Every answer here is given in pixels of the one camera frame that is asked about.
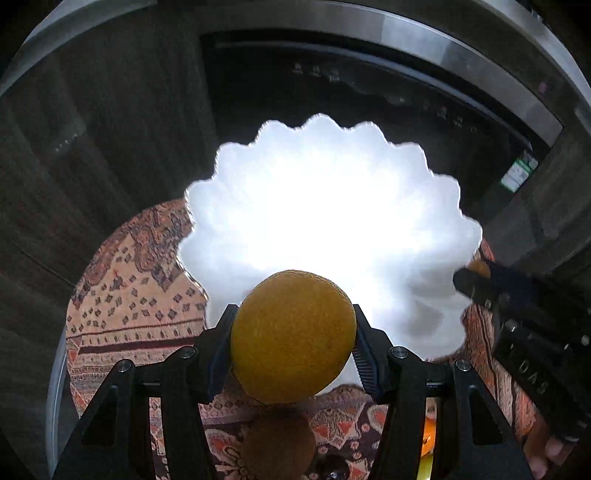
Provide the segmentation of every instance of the human hand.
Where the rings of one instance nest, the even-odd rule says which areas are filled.
[[[543,478],[552,465],[562,465],[572,450],[573,445],[565,445],[550,436],[546,422],[538,413],[523,448],[535,480]]]

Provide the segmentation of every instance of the orange fruit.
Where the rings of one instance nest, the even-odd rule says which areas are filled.
[[[428,454],[435,447],[435,420],[425,417],[425,429],[423,430],[423,448],[421,456]]]
[[[235,377],[263,403],[309,398],[330,384],[355,345],[351,301],[326,278],[276,273],[244,299],[232,326]]]

